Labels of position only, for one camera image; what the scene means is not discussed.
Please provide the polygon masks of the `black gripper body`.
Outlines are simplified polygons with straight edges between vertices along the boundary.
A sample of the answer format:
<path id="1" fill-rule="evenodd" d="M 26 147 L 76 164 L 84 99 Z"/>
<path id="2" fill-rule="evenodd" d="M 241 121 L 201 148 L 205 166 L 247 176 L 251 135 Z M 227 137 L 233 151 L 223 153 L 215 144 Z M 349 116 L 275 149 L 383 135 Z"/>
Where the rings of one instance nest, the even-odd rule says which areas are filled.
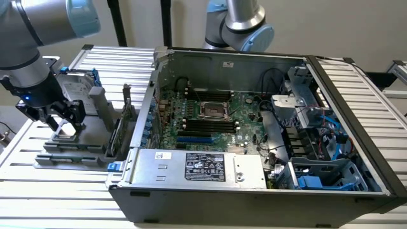
<path id="1" fill-rule="evenodd" d="M 12 95 L 18 96 L 24 105 L 16 105 L 16 108 L 27 117 L 40 117 L 39 109 L 42 107 L 66 108 L 67 98 L 52 73 L 48 73 L 46 79 L 31 87 L 14 87 Z"/>

